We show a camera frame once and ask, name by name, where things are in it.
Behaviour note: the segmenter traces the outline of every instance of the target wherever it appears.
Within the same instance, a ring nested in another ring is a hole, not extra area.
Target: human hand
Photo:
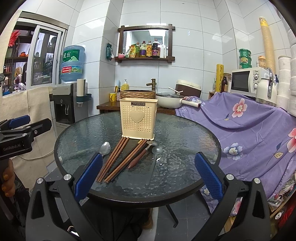
[[[3,172],[4,183],[2,184],[2,191],[5,192],[6,197],[12,197],[15,194],[15,173],[13,171],[12,160],[9,159],[8,167]]]

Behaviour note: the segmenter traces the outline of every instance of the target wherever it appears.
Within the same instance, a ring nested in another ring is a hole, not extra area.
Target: metal spoon
[[[106,141],[100,147],[100,154],[102,155],[102,157],[104,157],[105,155],[109,154],[110,150],[111,150],[110,143]]]
[[[146,182],[146,186],[149,186],[149,184],[150,184],[152,174],[153,174],[153,170],[154,170],[154,167],[155,167],[155,164],[156,164],[157,155],[161,154],[162,152],[163,152],[163,148],[161,146],[155,146],[155,147],[152,148],[152,153],[155,156],[154,156],[152,165],[150,167],[150,171],[149,171],[148,179],[147,179],[147,182]]]
[[[135,158],[131,161],[131,163],[128,165],[128,169],[133,168],[138,162],[139,160],[142,158],[142,156],[144,156],[144,154],[148,151],[150,146],[157,146],[157,142],[155,141],[147,141],[148,146]]]

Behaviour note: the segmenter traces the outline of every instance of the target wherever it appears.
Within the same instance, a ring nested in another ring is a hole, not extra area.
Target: faucet
[[[269,82],[268,82],[267,96],[271,98],[272,84],[274,82],[274,74],[272,73],[272,70],[270,68],[267,68],[267,70],[269,70]]]
[[[151,85],[151,89],[153,90],[153,91],[155,91],[155,86],[157,85],[157,83],[156,83],[156,79],[151,79],[152,80],[152,83],[148,83],[148,84],[146,84],[147,86],[150,86]]]

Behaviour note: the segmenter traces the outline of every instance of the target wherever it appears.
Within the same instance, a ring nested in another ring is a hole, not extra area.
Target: white kettle
[[[258,83],[256,102],[275,107],[277,90],[275,85],[273,84],[274,75],[270,68],[267,68],[267,70],[269,70],[269,79],[262,78],[261,81]]]

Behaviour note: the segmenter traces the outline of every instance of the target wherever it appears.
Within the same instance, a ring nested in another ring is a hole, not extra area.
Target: stack of green containers
[[[251,51],[247,49],[240,49],[239,50],[239,68],[240,69],[247,69],[252,68],[251,62]]]

